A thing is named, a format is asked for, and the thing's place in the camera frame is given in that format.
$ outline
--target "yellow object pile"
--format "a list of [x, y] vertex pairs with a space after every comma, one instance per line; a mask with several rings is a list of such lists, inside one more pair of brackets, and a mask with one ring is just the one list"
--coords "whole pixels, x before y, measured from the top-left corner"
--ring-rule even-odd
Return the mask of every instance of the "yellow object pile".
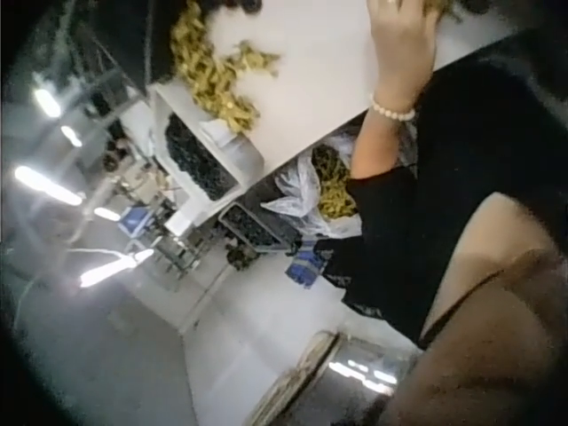
[[321, 192], [318, 210], [325, 219], [351, 217], [357, 214], [355, 201], [347, 193], [349, 170], [337, 151], [329, 146], [316, 146], [312, 164], [318, 174]]
[[171, 29], [176, 73], [187, 83], [199, 107], [225, 120], [235, 133], [251, 130], [259, 113], [248, 99], [233, 93], [234, 85], [239, 75], [249, 70], [276, 75], [274, 64], [280, 56], [241, 42], [238, 53], [215, 59], [207, 33], [208, 23], [203, 21], [200, 6], [187, 0], [187, 9]]

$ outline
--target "person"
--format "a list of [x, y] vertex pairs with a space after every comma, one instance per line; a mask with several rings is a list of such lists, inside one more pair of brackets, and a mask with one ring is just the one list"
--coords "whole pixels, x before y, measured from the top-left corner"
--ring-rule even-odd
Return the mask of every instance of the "person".
[[[348, 184], [367, 280], [347, 292], [424, 349], [378, 424], [511, 424], [563, 395], [545, 389], [568, 358], [568, 132], [488, 63], [432, 79], [424, 0], [367, 6], [379, 75]], [[398, 130], [418, 105], [415, 178]]]

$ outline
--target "wrist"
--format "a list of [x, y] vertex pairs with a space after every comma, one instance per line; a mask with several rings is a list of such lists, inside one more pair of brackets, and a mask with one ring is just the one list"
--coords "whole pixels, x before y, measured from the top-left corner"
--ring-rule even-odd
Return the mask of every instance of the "wrist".
[[394, 85], [378, 83], [373, 93], [375, 102], [395, 113], [407, 113], [414, 108], [418, 95], [403, 91]]

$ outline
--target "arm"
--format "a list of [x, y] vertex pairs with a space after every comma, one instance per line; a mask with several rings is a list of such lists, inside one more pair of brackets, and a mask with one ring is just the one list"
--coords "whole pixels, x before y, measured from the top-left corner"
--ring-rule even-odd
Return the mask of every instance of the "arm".
[[[367, 7], [380, 69], [375, 101], [406, 113], [432, 76], [439, 13], [424, 15], [424, 0], [367, 0]], [[394, 168], [399, 127], [399, 122], [369, 110], [353, 151], [352, 178], [370, 178]]]

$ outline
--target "forearm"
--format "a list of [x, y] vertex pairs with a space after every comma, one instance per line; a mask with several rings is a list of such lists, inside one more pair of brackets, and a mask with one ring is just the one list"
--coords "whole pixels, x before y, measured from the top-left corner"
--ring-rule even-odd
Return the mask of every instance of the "forearm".
[[[375, 99], [395, 112], [412, 109], [414, 100], [398, 94], [389, 94], [380, 85]], [[400, 122], [379, 114], [370, 108], [357, 137], [351, 157], [351, 178], [363, 179], [392, 170], [398, 159], [398, 131]]]

